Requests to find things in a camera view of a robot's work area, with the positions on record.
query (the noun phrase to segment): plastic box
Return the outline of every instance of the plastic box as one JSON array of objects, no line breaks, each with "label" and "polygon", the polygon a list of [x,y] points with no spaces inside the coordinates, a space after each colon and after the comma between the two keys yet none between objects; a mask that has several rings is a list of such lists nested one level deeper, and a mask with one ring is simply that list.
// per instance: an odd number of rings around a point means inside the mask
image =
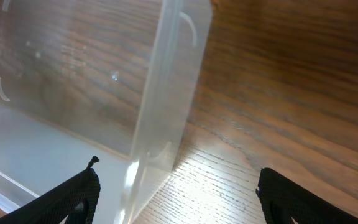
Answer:
[{"label": "plastic box", "polygon": [[132,223],[172,169],[211,16],[209,0],[0,1],[0,208],[96,155],[94,223]]}]

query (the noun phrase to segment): curved notch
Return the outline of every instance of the curved notch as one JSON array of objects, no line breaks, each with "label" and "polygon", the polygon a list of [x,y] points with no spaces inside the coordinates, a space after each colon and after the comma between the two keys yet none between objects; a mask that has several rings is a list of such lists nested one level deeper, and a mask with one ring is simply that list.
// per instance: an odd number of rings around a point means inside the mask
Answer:
[{"label": "curved notch", "polygon": [[184,12],[180,12],[180,17],[184,20],[186,20],[187,23],[189,23],[190,29],[193,33],[193,47],[197,47],[197,30],[196,30],[196,26],[194,25],[193,20],[191,19],[191,17],[184,13]]},{"label": "curved notch", "polygon": [[11,100],[5,95],[4,90],[2,90],[1,77],[0,77],[0,97],[6,102],[9,102]]}]

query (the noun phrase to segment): wooden table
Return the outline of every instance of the wooden table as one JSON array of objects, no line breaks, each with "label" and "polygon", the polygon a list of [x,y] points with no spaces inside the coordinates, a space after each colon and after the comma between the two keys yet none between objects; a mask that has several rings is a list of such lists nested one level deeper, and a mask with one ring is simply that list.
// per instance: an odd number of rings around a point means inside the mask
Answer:
[{"label": "wooden table", "polygon": [[136,223],[263,223],[263,167],[358,217],[358,0],[213,5],[175,170]]}]

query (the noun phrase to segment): black object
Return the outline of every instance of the black object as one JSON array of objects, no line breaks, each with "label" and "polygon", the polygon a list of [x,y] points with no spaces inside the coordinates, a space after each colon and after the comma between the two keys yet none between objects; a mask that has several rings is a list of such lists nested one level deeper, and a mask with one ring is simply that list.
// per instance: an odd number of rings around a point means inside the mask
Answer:
[{"label": "black object", "polygon": [[257,195],[267,224],[355,223],[358,218],[327,203],[272,169],[260,172]]},{"label": "black object", "polygon": [[99,178],[91,166],[51,191],[0,218],[0,224],[90,224],[98,203]]}]

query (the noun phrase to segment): transparent plastic wall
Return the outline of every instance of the transparent plastic wall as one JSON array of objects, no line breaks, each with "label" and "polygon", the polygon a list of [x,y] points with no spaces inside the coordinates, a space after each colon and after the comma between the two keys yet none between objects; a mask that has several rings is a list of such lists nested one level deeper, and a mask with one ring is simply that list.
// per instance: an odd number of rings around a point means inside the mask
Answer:
[{"label": "transparent plastic wall", "polygon": [[0,208],[96,155],[94,223],[133,222],[172,169],[211,12],[208,0],[0,0]]}]

